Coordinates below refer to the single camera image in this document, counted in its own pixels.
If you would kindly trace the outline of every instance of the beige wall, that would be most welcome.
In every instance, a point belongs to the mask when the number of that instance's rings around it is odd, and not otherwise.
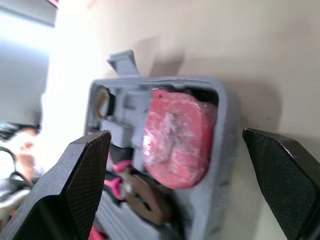
[[[132,49],[143,76],[221,79],[240,97],[241,128],[295,138],[320,160],[319,0],[69,0],[61,4],[44,101],[48,109],[44,135],[59,141],[52,156],[82,134],[90,82],[114,76],[105,59],[110,53]],[[68,117],[58,118],[58,114]],[[68,132],[58,140],[57,129],[63,126],[68,126]],[[246,146],[239,141],[222,239],[284,240],[263,200]]]

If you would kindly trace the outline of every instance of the metal tool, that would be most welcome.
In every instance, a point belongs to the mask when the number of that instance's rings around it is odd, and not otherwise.
[[[320,163],[296,140],[246,128],[256,179],[288,240],[320,239]]]
[[[132,149],[111,152],[113,171],[106,171],[104,190],[115,204],[126,201],[140,217],[161,225],[172,219],[172,211],[156,184],[148,176],[134,169]]]
[[[69,144],[32,188],[0,239],[87,240],[103,191],[111,134],[101,131]]]

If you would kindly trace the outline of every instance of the open tool case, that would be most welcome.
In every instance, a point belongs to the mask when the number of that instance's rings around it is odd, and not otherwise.
[[[143,137],[153,89],[190,90],[201,102],[217,106],[217,120],[210,165],[204,178],[194,187],[169,189],[176,204],[175,221],[152,224],[137,216],[126,202],[116,205],[102,193],[96,221],[112,240],[205,240],[218,239],[224,209],[228,203],[229,178],[235,159],[240,106],[237,97],[221,82],[202,76],[140,76],[132,51],[112,55],[108,63],[116,79],[95,80],[90,89],[85,134],[110,130],[111,142],[134,148],[133,166],[144,167]],[[102,117],[95,114],[96,96],[109,92],[109,108]]]

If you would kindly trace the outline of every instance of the gray plastic tray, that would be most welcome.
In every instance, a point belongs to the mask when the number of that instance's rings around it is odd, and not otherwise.
[[[217,99],[217,122],[211,149],[211,162],[206,176],[196,186],[172,190],[181,212],[184,236],[169,225],[155,226],[136,216],[126,203],[120,207],[103,194],[96,219],[113,240],[219,239],[222,217],[229,197],[229,178],[235,160],[240,104],[237,96],[220,81],[203,76],[140,76],[132,51],[112,55],[108,63],[119,78],[95,80],[90,89],[85,134],[99,126],[94,116],[94,98],[101,87],[108,88],[116,98],[112,116],[100,124],[100,130],[110,130],[111,142],[119,147],[135,149],[133,165],[144,171],[143,134],[152,89],[186,88],[212,92]]]

